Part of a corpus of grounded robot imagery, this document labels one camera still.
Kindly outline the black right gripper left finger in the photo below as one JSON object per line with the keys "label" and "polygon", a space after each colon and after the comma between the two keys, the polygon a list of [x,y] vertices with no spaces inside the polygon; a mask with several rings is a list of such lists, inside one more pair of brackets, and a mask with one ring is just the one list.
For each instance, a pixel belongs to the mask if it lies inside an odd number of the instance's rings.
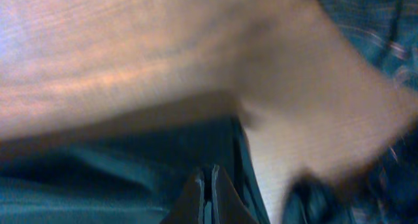
{"label": "black right gripper left finger", "polygon": [[186,181],[180,196],[160,224],[203,224],[205,176],[196,170]]}

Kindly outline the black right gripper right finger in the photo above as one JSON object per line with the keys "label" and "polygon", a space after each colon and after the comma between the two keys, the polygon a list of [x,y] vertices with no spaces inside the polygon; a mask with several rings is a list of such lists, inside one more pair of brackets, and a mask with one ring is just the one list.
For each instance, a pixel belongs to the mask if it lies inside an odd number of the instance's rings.
{"label": "black right gripper right finger", "polygon": [[219,165],[211,168],[211,215],[213,224],[259,224],[244,198],[244,173],[239,168],[234,178]]}

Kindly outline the black polo shirt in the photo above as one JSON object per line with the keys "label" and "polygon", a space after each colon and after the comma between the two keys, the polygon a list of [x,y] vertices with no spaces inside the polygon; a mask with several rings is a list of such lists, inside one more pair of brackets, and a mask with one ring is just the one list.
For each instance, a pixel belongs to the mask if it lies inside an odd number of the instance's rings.
{"label": "black polo shirt", "polygon": [[204,223],[212,223],[211,168],[242,168],[244,198],[268,215],[236,118],[74,143],[1,164],[2,223],[160,223],[187,179],[205,176]]}

